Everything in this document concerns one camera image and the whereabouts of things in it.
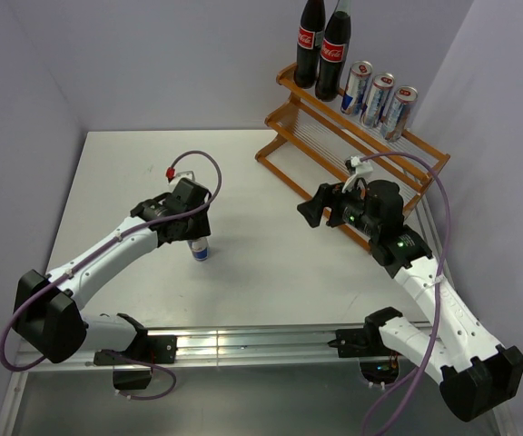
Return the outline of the energy drink can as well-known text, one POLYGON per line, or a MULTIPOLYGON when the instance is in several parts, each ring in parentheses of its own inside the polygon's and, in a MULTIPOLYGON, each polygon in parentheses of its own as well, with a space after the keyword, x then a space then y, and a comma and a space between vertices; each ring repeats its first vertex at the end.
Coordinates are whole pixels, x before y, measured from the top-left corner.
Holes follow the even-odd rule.
POLYGON ((352 64, 340 106, 343 114, 355 116, 360 113, 371 75, 370 62, 361 60, 352 64))
POLYGON ((194 260, 202 262, 208 259, 210 247, 206 237, 190 240, 188 246, 194 260))
POLYGON ((395 91, 380 128, 385 141, 396 142, 401 138, 418 96, 417 89, 408 85, 402 85, 395 91))
POLYGON ((379 73, 374 76, 360 117, 363 126, 367 128, 378 126, 394 84, 395 77, 391 73, 379 73))

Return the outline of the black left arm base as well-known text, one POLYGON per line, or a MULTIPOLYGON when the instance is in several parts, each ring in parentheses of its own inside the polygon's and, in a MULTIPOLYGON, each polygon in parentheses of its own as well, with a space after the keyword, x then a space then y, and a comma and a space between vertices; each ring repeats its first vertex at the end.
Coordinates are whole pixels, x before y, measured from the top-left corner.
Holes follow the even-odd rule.
POLYGON ((143 391, 156 379, 157 370, 153 365, 173 364, 176 351, 176 336, 146 334, 134 339, 122 352, 96 352, 93 364, 113 367, 113 386, 116 390, 143 391))

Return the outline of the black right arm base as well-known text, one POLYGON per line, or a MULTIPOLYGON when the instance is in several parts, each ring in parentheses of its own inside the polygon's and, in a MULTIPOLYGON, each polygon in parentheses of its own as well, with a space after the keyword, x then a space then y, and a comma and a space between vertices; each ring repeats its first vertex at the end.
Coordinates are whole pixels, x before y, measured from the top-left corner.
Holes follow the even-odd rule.
POLYGON ((399 355, 380 340, 372 339, 365 328, 338 329, 328 346, 341 359, 357 359, 360 374, 370 387, 384 390, 399 378, 399 355))

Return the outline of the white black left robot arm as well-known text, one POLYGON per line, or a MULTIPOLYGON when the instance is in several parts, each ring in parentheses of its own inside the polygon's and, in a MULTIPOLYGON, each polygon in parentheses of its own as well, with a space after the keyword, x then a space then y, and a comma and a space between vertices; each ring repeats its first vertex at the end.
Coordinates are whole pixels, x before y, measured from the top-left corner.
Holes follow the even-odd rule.
POLYGON ((182 178, 170 192, 138 203, 108 236, 72 261, 19 281, 13 329, 52 363, 81 350, 110 350, 126 362, 148 351, 145 328, 126 314, 84 317, 87 303, 117 274, 169 243, 210 235, 210 192, 182 178))

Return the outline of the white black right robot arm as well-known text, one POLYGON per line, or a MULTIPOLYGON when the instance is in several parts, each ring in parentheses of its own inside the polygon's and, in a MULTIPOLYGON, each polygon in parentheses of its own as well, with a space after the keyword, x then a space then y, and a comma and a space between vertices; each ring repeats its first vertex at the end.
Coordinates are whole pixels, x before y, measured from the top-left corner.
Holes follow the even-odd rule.
POLYGON ((407 357, 439 386, 443 401, 469 422, 512 399, 523 375, 523 353, 489 333, 438 271, 439 261, 422 237, 404 222, 403 198, 394 182, 376 180, 363 188, 323 183, 298 212, 310 227, 329 209, 329 227, 343 224, 369 238, 372 257, 437 328, 436 341, 388 307, 365 319, 353 348, 407 357))

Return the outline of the cola glass bottle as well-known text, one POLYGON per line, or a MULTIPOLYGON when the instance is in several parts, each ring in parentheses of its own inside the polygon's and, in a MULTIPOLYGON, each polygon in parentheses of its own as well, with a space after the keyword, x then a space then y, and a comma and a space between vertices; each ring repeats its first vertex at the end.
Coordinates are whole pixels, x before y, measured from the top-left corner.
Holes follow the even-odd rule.
POLYGON ((330 102, 338 95, 350 35, 350 1, 339 0, 326 25, 321 44, 321 58, 315 85, 315 96, 319 100, 330 102))
POLYGON ((297 58, 294 83, 303 89, 316 81, 321 40, 325 27, 323 0, 308 0, 304 6, 297 35, 297 58))

